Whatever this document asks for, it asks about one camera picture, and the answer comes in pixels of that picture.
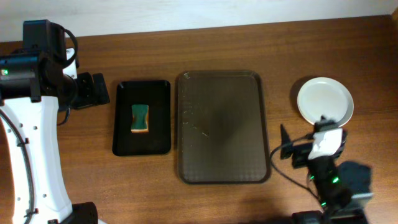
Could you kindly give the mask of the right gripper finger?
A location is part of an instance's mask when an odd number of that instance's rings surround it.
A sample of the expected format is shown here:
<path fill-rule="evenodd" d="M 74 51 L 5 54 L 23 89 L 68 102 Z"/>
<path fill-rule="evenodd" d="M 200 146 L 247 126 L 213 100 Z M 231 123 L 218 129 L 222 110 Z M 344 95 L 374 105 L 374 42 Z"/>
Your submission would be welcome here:
<path fill-rule="evenodd" d="M 329 118 L 326 118 L 325 116 L 321 116 L 320 123 L 321 124 L 336 124 L 336 121 L 334 119 L 329 119 Z"/>
<path fill-rule="evenodd" d="M 292 141 L 290 139 L 287 130 L 284 128 L 284 125 L 280 125 L 280 134 L 281 134 L 281 145 L 290 146 Z"/>

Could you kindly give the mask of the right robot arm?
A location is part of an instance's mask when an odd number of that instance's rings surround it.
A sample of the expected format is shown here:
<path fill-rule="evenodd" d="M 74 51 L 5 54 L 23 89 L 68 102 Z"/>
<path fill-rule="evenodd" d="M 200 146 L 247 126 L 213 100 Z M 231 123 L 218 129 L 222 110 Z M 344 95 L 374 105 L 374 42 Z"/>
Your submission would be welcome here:
<path fill-rule="evenodd" d="M 294 169 L 307 168 L 303 189 L 321 206 L 320 210 L 293 213 L 291 222 L 367 223 L 364 208 L 373 197 L 371 168 L 355 161 L 336 164 L 344 151 L 347 131 L 322 116 L 303 137 L 292 140 L 283 126 L 280 134 L 281 144 L 275 150 L 281 159 L 291 159 Z"/>

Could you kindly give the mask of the pale grey plate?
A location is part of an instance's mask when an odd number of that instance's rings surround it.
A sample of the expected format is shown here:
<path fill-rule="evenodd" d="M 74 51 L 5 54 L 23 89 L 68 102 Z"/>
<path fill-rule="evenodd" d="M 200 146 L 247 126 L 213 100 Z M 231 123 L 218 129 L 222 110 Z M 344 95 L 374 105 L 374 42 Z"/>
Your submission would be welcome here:
<path fill-rule="evenodd" d="M 317 77 L 305 82 L 298 91 L 297 106 L 304 120 L 310 124 L 315 124 L 324 116 L 342 127 L 354 112 L 353 97 L 348 89 L 327 77 Z"/>

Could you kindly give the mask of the green and yellow sponge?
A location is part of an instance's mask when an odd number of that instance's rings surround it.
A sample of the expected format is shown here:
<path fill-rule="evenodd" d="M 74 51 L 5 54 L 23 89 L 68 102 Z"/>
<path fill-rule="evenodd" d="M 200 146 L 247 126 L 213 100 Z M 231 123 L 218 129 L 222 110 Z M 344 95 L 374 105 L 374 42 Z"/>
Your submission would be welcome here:
<path fill-rule="evenodd" d="M 148 105 L 132 105 L 132 133 L 148 133 L 149 132 L 149 106 Z"/>

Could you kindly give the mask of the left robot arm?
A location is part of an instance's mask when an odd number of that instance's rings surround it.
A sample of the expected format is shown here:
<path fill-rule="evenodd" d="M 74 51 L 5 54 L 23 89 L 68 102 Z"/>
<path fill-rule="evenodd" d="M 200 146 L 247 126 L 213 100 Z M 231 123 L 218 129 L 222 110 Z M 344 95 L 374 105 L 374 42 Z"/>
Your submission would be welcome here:
<path fill-rule="evenodd" d="M 13 223 L 99 223 L 93 202 L 72 203 L 63 181 L 60 112 L 109 103 L 102 74 L 77 73 L 73 34 L 48 20 L 25 21 L 22 47 L 1 57 L 1 122 L 14 182 Z"/>

